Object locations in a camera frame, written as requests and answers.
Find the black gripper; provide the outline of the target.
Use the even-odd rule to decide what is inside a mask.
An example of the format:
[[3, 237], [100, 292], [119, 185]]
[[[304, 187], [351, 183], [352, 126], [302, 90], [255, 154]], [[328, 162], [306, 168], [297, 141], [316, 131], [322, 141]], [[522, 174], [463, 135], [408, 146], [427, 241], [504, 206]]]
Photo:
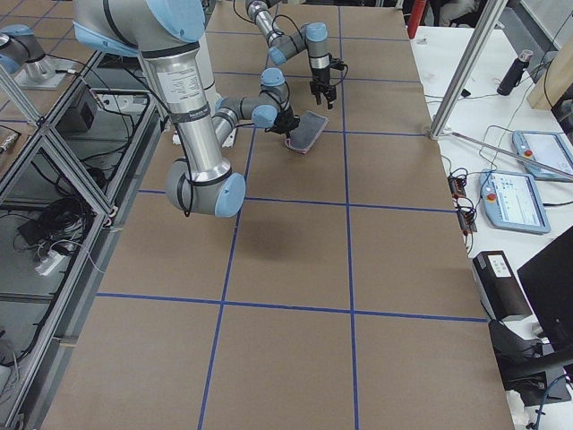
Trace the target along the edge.
[[272, 126], [265, 129], [266, 133], [275, 133], [285, 135], [287, 139], [291, 137], [291, 133], [300, 125], [300, 116], [292, 113], [291, 111], [283, 111], [278, 113]]
[[317, 106], [321, 105], [321, 97], [327, 101], [327, 109], [332, 109], [337, 99], [337, 89], [335, 85], [325, 83], [319, 79], [313, 78], [310, 81], [311, 94], [315, 97]]

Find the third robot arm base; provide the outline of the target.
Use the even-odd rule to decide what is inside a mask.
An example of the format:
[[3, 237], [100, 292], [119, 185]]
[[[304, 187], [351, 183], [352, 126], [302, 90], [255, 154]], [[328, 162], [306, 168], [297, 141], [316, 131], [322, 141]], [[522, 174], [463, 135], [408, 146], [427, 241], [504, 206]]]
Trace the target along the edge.
[[1, 29], [1, 66], [21, 88], [55, 90], [64, 80], [57, 65], [29, 26], [12, 24]]

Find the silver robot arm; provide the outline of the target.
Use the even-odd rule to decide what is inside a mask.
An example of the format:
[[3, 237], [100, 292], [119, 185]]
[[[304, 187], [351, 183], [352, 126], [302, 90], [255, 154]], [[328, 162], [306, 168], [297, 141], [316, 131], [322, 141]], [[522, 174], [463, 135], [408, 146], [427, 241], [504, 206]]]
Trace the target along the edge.
[[335, 58], [328, 47], [328, 29], [324, 22], [310, 22], [298, 26], [284, 14], [271, 14], [278, 1], [245, 1], [246, 16], [234, 7], [237, 16], [257, 26], [268, 46], [269, 59], [283, 65], [305, 52], [311, 72], [310, 92], [319, 106], [323, 100], [332, 109], [337, 100], [336, 84], [331, 82], [331, 70], [344, 71], [346, 64]]
[[169, 201], [185, 213], [227, 218], [245, 197], [244, 177], [221, 154], [238, 122], [289, 135], [300, 119], [282, 72], [266, 69], [255, 98], [222, 99], [211, 109], [196, 56], [205, 30], [199, 1], [78, 1], [76, 38], [95, 50], [137, 57], [148, 85], [169, 115], [184, 149], [167, 177]]

